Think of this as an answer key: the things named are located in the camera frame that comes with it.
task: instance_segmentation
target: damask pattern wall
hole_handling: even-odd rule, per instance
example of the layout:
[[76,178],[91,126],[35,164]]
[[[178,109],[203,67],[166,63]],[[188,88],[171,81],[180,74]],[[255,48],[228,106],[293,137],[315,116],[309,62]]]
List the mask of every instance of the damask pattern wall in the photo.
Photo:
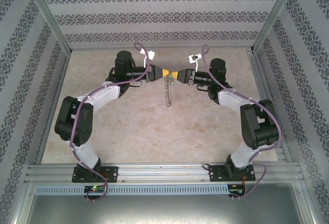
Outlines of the damask pattern wall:
[[252,46],[276,0],[46,0],[72,49]]
[[329,0],[287,0],[259,58],[294,161],[329,223]]
[[0,223],[34,164],[68,62],[34,0],[0,0]]

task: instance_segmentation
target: beige floor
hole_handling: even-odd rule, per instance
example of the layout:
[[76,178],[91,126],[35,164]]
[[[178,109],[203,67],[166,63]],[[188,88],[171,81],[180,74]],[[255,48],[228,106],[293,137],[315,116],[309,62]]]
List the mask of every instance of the beige floor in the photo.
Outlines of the beige floor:
[[[188,55],[196,48],[153,48],[152,64],[170,71],[194,68]],[[66,142],[54,133],[54,123],[66,96],[77,97],[98,87],[114,66],[118,50],[74,51],[48,137],[42,163],[76,163]],[[129,49],[137,65],[143,56]],[[227,80],[236,90],[259,98],[245,49],[211,48],[207,61],[222,58]],[[163,79],[129,88],[95,115],[91,141],[102,162],[220,162],[242,142],[240,115],[215,104],[206,92],[175,81],[172,106],[166,107]],[[275,151],[255,160],[277,160]]]

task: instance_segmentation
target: perforated metal strip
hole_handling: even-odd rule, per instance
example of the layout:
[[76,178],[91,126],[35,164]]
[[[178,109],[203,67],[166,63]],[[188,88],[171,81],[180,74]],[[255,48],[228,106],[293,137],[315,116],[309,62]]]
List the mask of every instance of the perforated metal strip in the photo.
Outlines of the perforated metal strip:
[[[39,196],[83,195],[83,185],[38,186]],[[227,184],[205,185],[110,185],[107,195],[218,195],[229,194]]]

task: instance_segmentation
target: yellow object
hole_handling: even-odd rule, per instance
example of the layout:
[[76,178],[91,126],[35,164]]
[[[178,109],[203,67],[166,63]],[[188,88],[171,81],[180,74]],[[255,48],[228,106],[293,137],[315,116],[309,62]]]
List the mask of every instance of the yellow object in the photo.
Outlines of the yellow object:
[[178,71],[174,71],[171,73],[171,76],[175,79],[177,79],[177,74],[178,74]]
[[169,75],[169,71],[166,70],[166,69],[162,69],[162,76],[165,77],[165,76],[168,76]]

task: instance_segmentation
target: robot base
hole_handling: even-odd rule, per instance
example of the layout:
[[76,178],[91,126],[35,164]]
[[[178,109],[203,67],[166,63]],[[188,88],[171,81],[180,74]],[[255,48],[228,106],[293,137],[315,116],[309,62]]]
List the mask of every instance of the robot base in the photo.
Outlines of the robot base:
[[[99,159],[96,166],[93,168],[96,172],[103,175],[108,183],[116,183],[118,179],[118,167],[117,166],[101,166],[101,160]],[[103,183],[104,180],[99,176],[95,175],[88,169],[77,164],[74,168],[73,183]]]
[[234,166],[231,156],[226,159],[225,165],[204,164],[204,169],[209,171],[211,182],[228,182],[228,181],[255,181],[255,173],[252,165],[243,168]]

